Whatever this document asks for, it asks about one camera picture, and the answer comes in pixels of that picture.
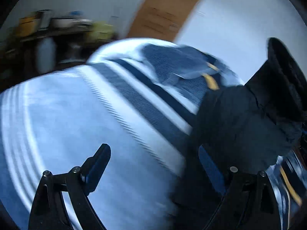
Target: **wooden door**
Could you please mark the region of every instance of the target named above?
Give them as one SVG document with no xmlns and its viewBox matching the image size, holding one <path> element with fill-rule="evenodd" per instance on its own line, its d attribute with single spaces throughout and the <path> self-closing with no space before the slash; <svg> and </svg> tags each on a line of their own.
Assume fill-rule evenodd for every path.
<svg viewBox="0 0 307 230">
<path fill-rule="evenodd" d="M 145 0 L 127 37 L 173 41 L 198 0 Z"/>
</svg>

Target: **blue object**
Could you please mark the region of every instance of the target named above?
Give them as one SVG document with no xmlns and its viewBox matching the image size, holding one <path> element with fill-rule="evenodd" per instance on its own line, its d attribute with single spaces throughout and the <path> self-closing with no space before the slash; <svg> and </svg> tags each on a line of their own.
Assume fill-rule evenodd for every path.
<svg viewBox="0 0 307 230">
<path fill-rule="evenodd" d="M 215 191 L 220 193 L 222 196 L 225 195 L 226 187 L 224 177 L 202 145 L 199 147 L 198 157 Z"/>
<path fill-rule="evenodd" d="M 72 17 L 79 17 L 79 16 L 82 16 L 83 13 L 81 11 L 71 11 L 69 12 L 69 16 L 72 16 Z"/>
</svg>

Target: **yellow string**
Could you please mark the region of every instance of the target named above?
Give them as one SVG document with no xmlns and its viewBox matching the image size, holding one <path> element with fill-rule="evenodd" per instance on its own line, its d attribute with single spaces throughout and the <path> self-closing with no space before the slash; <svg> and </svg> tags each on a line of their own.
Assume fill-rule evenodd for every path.
<svg viewBox="0 0 307 230">
<path fill-rule="evenodd" d="M 289 180 L 286 176 L 286 173 L 284 171 L 284 169 L 282 167 L 280 167 L 280 173 L 282 175 L 282 177 L 284 178 L 285 184 L 288 188 L 289 193 L 291 194 L 293 200 L 299 205 L 302 205 L 302 199 L 300 198 L 300 196 L 295 192 L 294 188 L 291 186 L 291 184 L 289 183 Z"/>
<path fill-rule="evenodd" d="M 217 84 L 217 82 L 215 81 L 213 77 L 211 77 L 209 74 L 206 74 L 206 73 L 203 73 L 202 75 L 206 79 L 207 85 L 211 90 L 215 91 L 219 89 L 219 85 Z"/>
<path fill-rule="evenodd" d="M 211 67 L 213 70 L 219 71 L 219 69 L 216 66 L 212 65 L 211 63 L 207 62 L 207 65 Z"/>
</svg>

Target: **metal screw head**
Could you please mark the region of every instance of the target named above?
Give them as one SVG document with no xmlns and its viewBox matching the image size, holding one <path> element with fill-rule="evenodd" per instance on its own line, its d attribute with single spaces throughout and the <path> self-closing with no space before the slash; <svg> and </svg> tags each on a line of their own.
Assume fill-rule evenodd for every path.
<svg viewBox="0 0 307 230">
<path fill-rule="evenodd" d="M 78 173 L 80 171 L 80 167 L 79 166 L 73 167 L 72 171 L 73 173 Z"/>
<path fill-rule="evenodd" d="M 43 172 L 43 176 L 45 176 L 45 177 L 50 176 L 50 171 L 49 170 L 45 170 Z"/>
<path fill-rule="evenodd" d="M 238 168 L 235 167 L 235 166 L 231 166 L 229 169 L 230 169 L 230 171 L 231 171 L 232 173 L 237 173 L 237 172 L 238 172 Z"/>
<path fill-rule="evenodd" d="M 262 177 L 266 177 L 266 175 L 267 175 L 266 172 L 264 172 L 263 170 L 260 171 L 259 174 L 260 174 Z"/>
</svg>

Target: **black cloth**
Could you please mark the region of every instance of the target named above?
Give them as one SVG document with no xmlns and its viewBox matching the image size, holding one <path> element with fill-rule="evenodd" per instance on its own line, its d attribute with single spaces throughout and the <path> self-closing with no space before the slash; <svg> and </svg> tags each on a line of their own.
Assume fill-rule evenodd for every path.
<svg viewBox="0 0 307 230">
<path fill-rule="evenodd" d="M 204 227 L 208 216 L 198 217 L 199 212 L 218 206 L 218 195 L 205 185 L 208 177 L 199 164 L 201 144 L 225 177 L 231 166 L 256 174 L 297 143 L 306 110 L 306 79 L 283 43 L 270 38 L 268 60 L 244 86 L 209 91 L 203 98 L 188 142 L 185 173 L 173 195 L 189 214 L 184 217 L 179 210 L 175 229 Z M 192 218 L 198 223 L 189 224 Z"/>
</svg>

